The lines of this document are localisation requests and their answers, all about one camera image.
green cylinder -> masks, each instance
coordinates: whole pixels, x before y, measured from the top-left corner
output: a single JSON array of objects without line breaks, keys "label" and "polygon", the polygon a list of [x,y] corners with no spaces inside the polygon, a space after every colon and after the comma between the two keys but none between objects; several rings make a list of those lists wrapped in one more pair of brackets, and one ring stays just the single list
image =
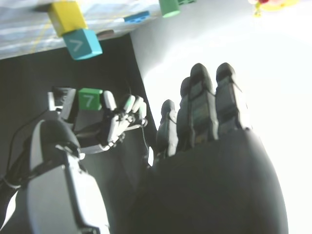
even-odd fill
[{"label": "green cylinder", "polygon": [[178,0],[159,0],[159,4],[164,18],[176,16],[180,13]]}]

blue toy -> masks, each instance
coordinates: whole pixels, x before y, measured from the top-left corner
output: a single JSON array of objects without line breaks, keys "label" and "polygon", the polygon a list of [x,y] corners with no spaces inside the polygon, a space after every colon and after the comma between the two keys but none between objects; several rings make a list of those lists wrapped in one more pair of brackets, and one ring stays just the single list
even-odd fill
[{"label": "blue toy", "polygon": [[103,53],[94,31],[79,29],[63,35],[68,51],[74,60],[89,59]]},{"label": "blue toy", "polygon": [[149,11],[143,11],[143,12],[138,13],[136,15],[125,17],[124,20],[126,23],[141,23],[150,16],[151,16],[151,14]]}]

number 7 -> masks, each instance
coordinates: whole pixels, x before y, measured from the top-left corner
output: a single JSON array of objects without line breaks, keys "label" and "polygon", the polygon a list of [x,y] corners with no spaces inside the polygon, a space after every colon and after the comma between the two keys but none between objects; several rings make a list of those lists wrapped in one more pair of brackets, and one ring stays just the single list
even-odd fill
[{"label": "number 7", "polygon": [[90,106],[91,104],[91,101],[93,100],[94,96],[93,95],[83,95],[84,98],[88,98],[88,101],[87,101],[87,107]]}]

yellow cube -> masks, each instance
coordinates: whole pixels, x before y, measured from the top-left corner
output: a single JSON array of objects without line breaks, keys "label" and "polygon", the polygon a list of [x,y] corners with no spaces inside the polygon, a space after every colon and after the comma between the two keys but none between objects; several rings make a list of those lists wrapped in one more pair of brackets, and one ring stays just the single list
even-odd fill
[{"label": "yellow cube", "polygon": [[59,37],[65,33],[88,28],[75,1],[54,2],[50,6],[48,14]]}]

robotic hand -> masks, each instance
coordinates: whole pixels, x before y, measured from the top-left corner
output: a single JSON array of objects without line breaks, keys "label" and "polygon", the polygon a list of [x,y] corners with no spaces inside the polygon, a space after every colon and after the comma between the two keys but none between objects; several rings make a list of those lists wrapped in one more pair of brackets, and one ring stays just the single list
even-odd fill
[{"label": "robotic hand", "polygon": [[[0,230],[14,212],[15,208],[8,212],[8,206],[15,203],[19,191],[26,197],[32,233],[109,234],[100,190],[80,160],[121,143],[125,131],[145,127],[146,103],[127,95],[117,106],[110,91],[98,93],[86,105],[76,89],[53,88],[48,93],[49,110],[58,112],[58,120],[36,125],[23,153],[0,180]],[[103,111],[102,121],[75,131],[79,109],[90,105]]]}]

